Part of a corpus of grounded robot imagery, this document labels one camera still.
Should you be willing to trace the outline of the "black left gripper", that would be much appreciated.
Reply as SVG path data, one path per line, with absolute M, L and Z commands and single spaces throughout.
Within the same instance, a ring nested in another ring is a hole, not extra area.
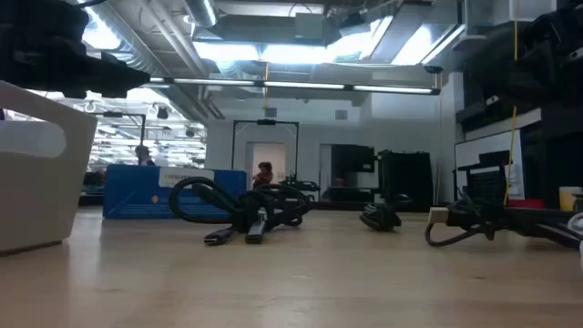
M 82 36 L 87 7 L 107 0 L 0 0 L 0 80 L 43 91 L 84 97 L 88 91 L 125 98 L 150 82 L 150 74 L 107 52 L 87 55 Z

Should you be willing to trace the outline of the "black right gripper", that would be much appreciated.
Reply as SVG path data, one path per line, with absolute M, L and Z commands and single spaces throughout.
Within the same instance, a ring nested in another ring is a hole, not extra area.
M 457 123 L 464 132 L 526 113 L 547 102 L 537 80 L 539 67 L 524 60 L 467 60 L 459 65 L 464 78 L 464 105 Z

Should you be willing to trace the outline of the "white plastic bin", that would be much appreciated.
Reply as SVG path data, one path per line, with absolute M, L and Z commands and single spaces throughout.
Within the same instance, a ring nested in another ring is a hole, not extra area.
M 71 234 L 97 119 L 0 81 L 0 256 L 56 245 Z

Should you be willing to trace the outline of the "black cable bundle two plugs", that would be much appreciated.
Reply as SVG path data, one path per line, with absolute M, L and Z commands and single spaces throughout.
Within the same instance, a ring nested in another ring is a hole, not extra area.
M 209 224 L 210 221 L 180 207 L 179 194 L 186 188 L 191 188 L 200 199 L 227 213 L 227 218 L 222 221 L 227 227 L 205 236 L 204 243 L 208 246 L 223 245 L 234 233 L 243 234 L 248 244 L 261 244 L 263 235 L 280 225 L 300 226 L 303 215 L 311 209 L 310 198 L 290 186 L 268 184 L 233 198 L 211 179 L 189 177 L 171 189 L 169 209 L 176 217 L 190 223 Z

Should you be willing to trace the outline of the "whiteboard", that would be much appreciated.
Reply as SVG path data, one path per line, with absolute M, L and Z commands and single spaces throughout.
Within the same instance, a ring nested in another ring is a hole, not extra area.
M 511 131 L 477 138 L 470 141 L 458 143 L 455 145 L 455 166 L 456 166 L 456 185 L 459 188 L 465 187 L 466 174 L 461 171 L 464 166 L 477 164 L 481 154 L 510 150 Z M 509 198 L 511 200 L 523 200 L 526 196 L 524 186 L 522 146 L 520 130 L 514 131 L 513 143 L 513 166 L 510 173 Z

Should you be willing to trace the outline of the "person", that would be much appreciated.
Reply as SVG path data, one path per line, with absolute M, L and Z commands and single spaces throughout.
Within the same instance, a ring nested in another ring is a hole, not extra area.
M 137 145 L 135 153 L 138 158 L 139 166 L 155 166 L 155 162 L 150 156 L 149 148 L 144 145 Z
M 259 172 L 253 177 L 252 187 L 257 189 L 263 185 L 269 185 L 273 179 L 272 164 L 269 161 L 260 162 Z
M 330 188 L 332 201 L 354 202 L 358 194 L 358 180 L 354 175 L 340 175 L 334 178 L 334 183 Z

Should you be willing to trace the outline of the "black perforated panel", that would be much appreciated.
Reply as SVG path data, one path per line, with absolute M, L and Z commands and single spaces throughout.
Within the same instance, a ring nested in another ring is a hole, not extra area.
M 461 178 L 457 186 L 461 196 L 472 200 L 484 200 L 494 205 L 503 205 L 506 196 L 506 166 L 509 163 L 508 150 L 481 153 L 478 162 L 457 169 Z

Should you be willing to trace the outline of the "blue product box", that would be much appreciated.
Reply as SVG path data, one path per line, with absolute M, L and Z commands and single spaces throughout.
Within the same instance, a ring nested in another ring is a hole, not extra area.
M 248 176 L 244 171 L 110 165 L 106 171 L 103 217 L 108 220 L 173 219 L 170 191 L 189 177 L 212 179 L 233 198 L 247 190 Z

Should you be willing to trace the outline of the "red tray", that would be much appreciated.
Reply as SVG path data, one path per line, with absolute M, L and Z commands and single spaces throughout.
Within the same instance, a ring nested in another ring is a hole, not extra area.
M 537 199 L 509 200 L 506 203 L 506 206 L 509 208 L 531 209 L 531 210 L 543 210 L 547 207 L 546 203 L 543 200 L 537 200 Z

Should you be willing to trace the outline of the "black cabinet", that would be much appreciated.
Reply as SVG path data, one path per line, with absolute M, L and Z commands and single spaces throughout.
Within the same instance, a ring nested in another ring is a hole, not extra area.
M 429 153 L 383 150 L 378 161 L 379 188 L 386 203 L 409 211 L 425 211 L 434 204 Z

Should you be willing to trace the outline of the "yellow cup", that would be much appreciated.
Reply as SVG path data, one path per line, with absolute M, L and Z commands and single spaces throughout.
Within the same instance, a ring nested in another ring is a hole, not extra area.
M 559 208 L 561 211 L 583 211 L 583 187 L 560 187 Z

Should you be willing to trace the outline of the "black monitor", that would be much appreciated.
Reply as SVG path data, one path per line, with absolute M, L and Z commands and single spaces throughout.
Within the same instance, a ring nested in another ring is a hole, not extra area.
M 372 173 L 375 169 L 374 148 L 360 145 L 332 145 L 331 162 L 335 173 Z

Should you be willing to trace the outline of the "long overhead light bar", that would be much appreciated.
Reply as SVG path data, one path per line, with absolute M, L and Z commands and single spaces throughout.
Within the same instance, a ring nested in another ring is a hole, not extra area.
M 400 87 L 400 86 L 378 86 L 378 85 L 352 85 L 334 83 L 314 83 L 314 82 L 288 82 L 272 80 L 236 80 L 236 79 L 212 79 L 212 78 L 174 78 L 174 77 L 152 77 L 149 84 L 163 85 L 197 85 L 216 87 L 259 87 L 259 88 L 298 88 L 328 91 L 346 92 L 368 92 L 386 94 L 411 94 L 423 96 L 436 96 L 441 92 L 440 88 L 429 87 Z

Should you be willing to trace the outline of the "black gantry frame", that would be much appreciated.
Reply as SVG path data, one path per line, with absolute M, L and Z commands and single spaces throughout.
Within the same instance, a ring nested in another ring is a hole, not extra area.
M 300 124 L 275 119 L 235 120 L 231 129 L 230 169 L 247 174 L 246 187 L 253 189 L 259 165 L 269 162 L 272 183 L 298 172 Z
M 147 116 L 145 114 L 133 114 L 133 113 L 123 113 L 123 112 L 115 112 L 115 111 L 106 111 L 103 113 L 96 114 L 97 116 L 102 116 L 104 118 L 140 118 L 141 123 L 139 124 L 140 128 L 140 136 L 139 136 L 139 145 L 144 145 L 145 135 L 146 135 L 146 122 Z

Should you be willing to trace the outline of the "black aluminium table frame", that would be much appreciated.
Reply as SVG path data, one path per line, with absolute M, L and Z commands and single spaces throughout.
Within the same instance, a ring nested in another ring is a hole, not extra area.
M 78 206 L 96 207 L 103 205 L 102 195 L 81 195 Z M 313 210 L 346 210 L 360 211 L 365 206 L 364 202 L 313 202 Z M 506 213 L 524 220 L 552 219 L 560 223 L 567 223 L 575 215 L 575 212 L 548 210 L 548 209 L 529 209 L 529 208 L 512 208 L 506 207 Z

